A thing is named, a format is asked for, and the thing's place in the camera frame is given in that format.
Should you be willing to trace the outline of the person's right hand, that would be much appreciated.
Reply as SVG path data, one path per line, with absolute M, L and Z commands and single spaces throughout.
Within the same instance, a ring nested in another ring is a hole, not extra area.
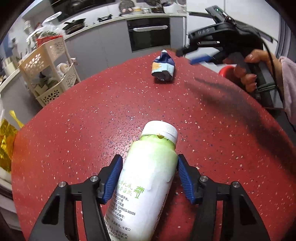
M 272 64 L 275 70 L 275 78 L 278 84 L 278 87 L 283 93 L 283 80 L 282 80 L 282 66 L 280 61 L 274 56 L 274 54 L 269 55 L 267 51 L 254 49 L 249 55 L 246 56 L 245 62 L 246 63 L 259 63 L 265 62 L 269 71 L 273 72 Z M 256 89 L 255 80 L 257 76 L 255 74 L 247 74 L 246 69 L 242 68 L 241 66 L 237 65 L 233 69 L 234 79 L 239 78 L 243 86 L 247 92 L 252 93 Z

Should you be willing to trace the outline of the pink sleeve forearm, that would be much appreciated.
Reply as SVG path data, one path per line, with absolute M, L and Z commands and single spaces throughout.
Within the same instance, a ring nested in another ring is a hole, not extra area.
M 296 65 L 287 57 L 281 56 L 279 61 L 282 66 L 283 95 L 285 112 L 289 121 L 295 125 L 296 119 Z

